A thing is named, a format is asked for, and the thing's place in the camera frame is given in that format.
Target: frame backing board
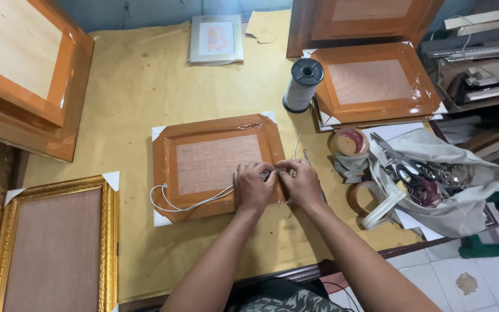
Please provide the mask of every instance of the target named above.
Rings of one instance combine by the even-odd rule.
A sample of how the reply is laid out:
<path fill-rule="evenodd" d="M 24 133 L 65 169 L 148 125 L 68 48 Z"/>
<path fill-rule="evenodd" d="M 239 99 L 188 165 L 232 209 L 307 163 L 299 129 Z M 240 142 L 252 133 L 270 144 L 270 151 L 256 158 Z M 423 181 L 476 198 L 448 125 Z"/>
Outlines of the frame backing board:
<path fill-rule="evenodd" d="M 405 43 L 317 49 L 323 65 L 319 109 L 339 123 L 434 115 L 440 98 L 415 50 Z"/>
<path fill-rule="evenodd" d="M 10 194 L 0 227 L 0 312 L 111 312 L 118 191 L 97 175 Z"/>
<path fill-rule="evenodd" d="M 426 32 L 444 0 L 294 0 L 287 57 L 302 49 L 411 41 Z"/>
<path fill-rule="evenodd" d="M 185 209 L 232 185 L 239 163 L 284 160 L 277 124 L 261 114 L 167 126 L 153 141 L 154 186 L 167 184 L 165 195 Z M 155 189 L 156 205 L 174 210 Z M 277 183 L 269 204 L 285 203 Z M 234 211 L 234 194 L 189 211 L 167 212 L 155 208 L 171 222 L 204 218 Z"/>

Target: scissors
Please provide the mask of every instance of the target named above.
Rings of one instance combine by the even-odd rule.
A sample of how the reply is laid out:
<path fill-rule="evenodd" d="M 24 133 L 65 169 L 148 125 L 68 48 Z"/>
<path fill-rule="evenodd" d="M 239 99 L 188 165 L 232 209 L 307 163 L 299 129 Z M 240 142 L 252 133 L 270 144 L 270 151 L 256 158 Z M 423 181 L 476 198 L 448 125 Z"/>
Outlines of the scissors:
<path fill-rule="evenodd" d="M 405 155 L 396 152 L 383 138 L 381 138 L 377 133 L 371 133 L 371 138 L 377 142 L 390 156 L 392 156 L 394 162 L 396 163 L 396 175 L 398 178 L 408 187 L 418 188 L 422 187 L 422 183 L 419 177 L 422 177 L 428 181 L 437 181 L 438 176 L 436 175 L 433 167 L 430 165 L 417 160 L 407 157 Z M 406 166 L 411 167 L 417 173 L 412 173 Z M 402 177 L 400 172 L 405 172 L 409 176 L 409 180 Z"/>

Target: masking tape roll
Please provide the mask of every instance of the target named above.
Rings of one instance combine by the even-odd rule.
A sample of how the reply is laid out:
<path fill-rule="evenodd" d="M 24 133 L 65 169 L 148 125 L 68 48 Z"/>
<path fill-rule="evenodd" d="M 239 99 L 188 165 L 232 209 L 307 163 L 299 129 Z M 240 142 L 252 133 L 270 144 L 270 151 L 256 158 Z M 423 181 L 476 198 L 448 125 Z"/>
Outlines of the masking tape roll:
<path fill-rule="evenodd" d="M 357 128 L 342 128 L 331 138 L 329 149 L 333 154 L 358 157 L 369 150 L 369 140 L 365 133 Z"/>
<path fill-rule="evenodd" d="M 360 216 L 367 216 L 386 199 L 386 195 L 377 182 L 365 181 L 352 188 L 348 194 L 348 203 Z"/>

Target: white bag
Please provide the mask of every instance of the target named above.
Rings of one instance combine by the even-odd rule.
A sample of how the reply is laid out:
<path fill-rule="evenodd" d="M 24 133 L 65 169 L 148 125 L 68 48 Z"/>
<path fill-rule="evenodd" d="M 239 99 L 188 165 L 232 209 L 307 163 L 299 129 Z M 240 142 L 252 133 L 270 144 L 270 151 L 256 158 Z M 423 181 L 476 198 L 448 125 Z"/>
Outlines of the white bag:
<path fill-rule="evenodd" d="M 392 182 L 390 176 L 380 168 L 386 164 L 384 149 L 376 142 L 370 143 L 369 164 L 373 178 L 389 198 L 381 203 L 363 220 L 367 229 L 377 226 L 391 216 L 393 204 L 387 201 L 397 200 L 398 208 L 405 210 L 417 221 L 446 237 L 464 237 L 485 229 L 483 208 L 486 199 L 499 190 L 499 166 L 475 156 L 470 151 L 447 144 L 425 129 L 416 129 L 389 140 L 392 148 L 411 158 L 434 163 L 465 164 L 470 167 L 471 186 L 434 208 L 424 208 L 415 204 Z"/>

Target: spool of string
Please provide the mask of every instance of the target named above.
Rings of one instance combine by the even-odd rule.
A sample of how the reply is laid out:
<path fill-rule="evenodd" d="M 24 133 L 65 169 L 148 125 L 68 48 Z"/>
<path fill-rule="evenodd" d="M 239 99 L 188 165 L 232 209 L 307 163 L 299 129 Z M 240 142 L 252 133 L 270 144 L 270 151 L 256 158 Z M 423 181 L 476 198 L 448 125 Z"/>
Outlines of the spool of string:
<path fill-rule="evenodd" d="M 287 111 L 300 114 L 309 107 L 317 84 L 324 78 L 324 69 L 316 60 L 301 58 L 292 65 L 291 73 L 282 105 Z"/>

